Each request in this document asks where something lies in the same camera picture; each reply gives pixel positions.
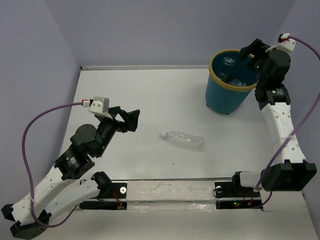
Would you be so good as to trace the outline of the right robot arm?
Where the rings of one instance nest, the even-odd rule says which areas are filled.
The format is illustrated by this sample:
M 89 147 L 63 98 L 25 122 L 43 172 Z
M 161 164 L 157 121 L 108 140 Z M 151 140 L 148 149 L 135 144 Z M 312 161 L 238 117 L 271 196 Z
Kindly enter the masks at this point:
M 293 126 L 291 99 L 283 84 L 295 46 L 295 39 L 285 33 L 280 35 L 277 45 L 269 46 L 257 38 L 240 50 L 240 62 L 253 56 L 246 67 L 256 75 L 254 95 L 275 153 L 263 170 L 239 171 L 233 175 L 230 190 L 235 196 L 242 196 L 249 188 L 267 192 L 301 191 L 317 173 L 316 165 L 307 161 L 298 143 L 299 128 Z

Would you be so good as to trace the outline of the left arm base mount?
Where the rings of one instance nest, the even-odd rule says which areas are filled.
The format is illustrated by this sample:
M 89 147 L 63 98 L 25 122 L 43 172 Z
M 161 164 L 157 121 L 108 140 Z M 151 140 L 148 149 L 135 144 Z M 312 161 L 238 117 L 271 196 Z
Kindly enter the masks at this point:
M 98 195 L 79 204 L 81 210 L 126 210 L 127 185 L 126 181 L 111 181 L 107 174 L 99 171 L 91 177 L 97 184 Z

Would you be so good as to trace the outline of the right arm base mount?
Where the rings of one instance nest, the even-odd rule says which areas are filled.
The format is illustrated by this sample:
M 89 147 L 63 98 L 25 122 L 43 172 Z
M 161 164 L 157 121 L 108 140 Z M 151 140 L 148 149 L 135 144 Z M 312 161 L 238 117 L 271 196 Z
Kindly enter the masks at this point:
M 240 171 L 231 180 L 214 183 L 213 196 L 216 198 L 217 210 L 262 209 L 262 199 L 259 192 L 252 187 L 244 187 L 240 182 Z

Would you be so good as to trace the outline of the clear slim plastic bottle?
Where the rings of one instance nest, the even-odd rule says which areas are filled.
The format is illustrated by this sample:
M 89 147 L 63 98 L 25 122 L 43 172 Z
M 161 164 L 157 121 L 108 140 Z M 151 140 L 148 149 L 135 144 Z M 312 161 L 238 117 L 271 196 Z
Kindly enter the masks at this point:
M 216 70 L 216 76 L 223 82 L 227 82 L 229 75 L 233 72 L 236 60 L 226 56 L 223 58 Z

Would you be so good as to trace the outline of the green label plastic bottle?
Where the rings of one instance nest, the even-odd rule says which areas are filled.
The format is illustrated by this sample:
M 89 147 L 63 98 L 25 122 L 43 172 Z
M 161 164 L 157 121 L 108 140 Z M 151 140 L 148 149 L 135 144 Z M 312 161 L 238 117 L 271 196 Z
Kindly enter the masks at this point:
M 245 82 L 243 82 L 237 78 L 234 78 L 234 79 L 228 81 L 227 83 L 231 86 L 234 86 L 234 87 L 241 87 L 242 88 L 242 87 L 247 86 Z

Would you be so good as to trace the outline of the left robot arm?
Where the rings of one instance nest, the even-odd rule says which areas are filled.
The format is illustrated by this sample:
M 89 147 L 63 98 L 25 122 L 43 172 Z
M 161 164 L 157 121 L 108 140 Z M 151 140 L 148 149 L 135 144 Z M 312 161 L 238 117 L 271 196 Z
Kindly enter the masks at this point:
M 38 184 L 30 180 L 30 192 L 19 202 L 6 204 L 1 212 L 5 219 L 13 221 L 10 227 L 14 238 L 32 240 L 48 228 L 51 221 L 66 210 L 74 211 L 82 202 L 108 195 L 117 197 L 113 182 L 103 171 L 98 171 L 81 183 L 78 188 L 59 194 L 79 180 L 95 166 L 92 158 L 100 158 L 116 132 L 135 132 L 138 127 L 140 110 L 126 112 L 119 106 L 90 106 L 89 111 L 99 124 L 83 124 L 70 138 L 69 148 L 55 161 L 48 174 Z

